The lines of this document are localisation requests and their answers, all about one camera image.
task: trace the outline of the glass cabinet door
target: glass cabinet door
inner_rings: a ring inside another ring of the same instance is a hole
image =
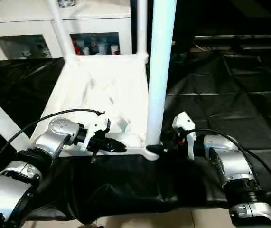
[[[70,34],[74,50],[78,55],[119,55],[119,33],[75,33]]]
[[[43,35],[0,37],[0,48],[8,59],[52,58]]]

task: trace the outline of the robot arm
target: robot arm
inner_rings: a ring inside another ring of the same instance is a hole
[[[189,142],[187,130],[194,129],[186,113],[178,115],[173,128],[177,129],[176,143],[181,151],[188,151],[189,158],[203,156],[218,170],[226,195],[229,215],[236,227],[271,227],[271,207],[265,202],[250,165],[237,146],[220,135],[202,135]]]
[[[41,180],[61,153],[64,145],[86,142],[82,149],[99,149],[123,152],[125,146],[105,138],[110,129],[110,121],[100,117],[93,128],[66,118],[53,119],[45,133],[39,136],[25,151],[17,153],[16,158],[0,172],[0,227],[18,228],[31,210],[31,201]]]

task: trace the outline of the black plastic sheet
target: black plastic sheet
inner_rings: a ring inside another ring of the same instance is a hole
[[[197,127],[231,135],[271,168],[271,51],[190,54],[184,63],[171,64],[167,94],[164,131],[186,111]],[[251,160],[271,198],[271,176]],[[89,223],[106,215],[227,204],[212,164],[169,154],[157,161],[100,156],[95,164],[88,157],[59,158],[34,206],[28,219]]]

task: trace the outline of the white pole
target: white pole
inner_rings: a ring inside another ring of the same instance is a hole
[[[137,54],[147,55],[147,0],[137,0]]]
[[[61,16],[59,13],[59,6],[57,0],[48,0],[49,9],[53,15],[55,22],[55,34],[61,45],[61,49],[64,53],[65,60],[72,59],[77,60],[74,47],[68,32],[65,30]]]
[[[146,144],[159,144],[177,0],[157,0],[153,6],[149,105]]]
[[[20,128],[0,107],[0,134],[2,137],[8,141],[18,131],[20,131]],[[26,136],[26,134],[22,133],[11,143],[11,145],[17,151],[21,151],[30,145],[30,139]]]

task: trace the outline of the tile floor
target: tile floor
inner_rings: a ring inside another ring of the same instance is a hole
[[[132,214],[101,217],[96,221],[105,228],[233,228],[226,209],[177,209],[167,213]],[[78,228],[77,221],[27,222],[22,228]]]

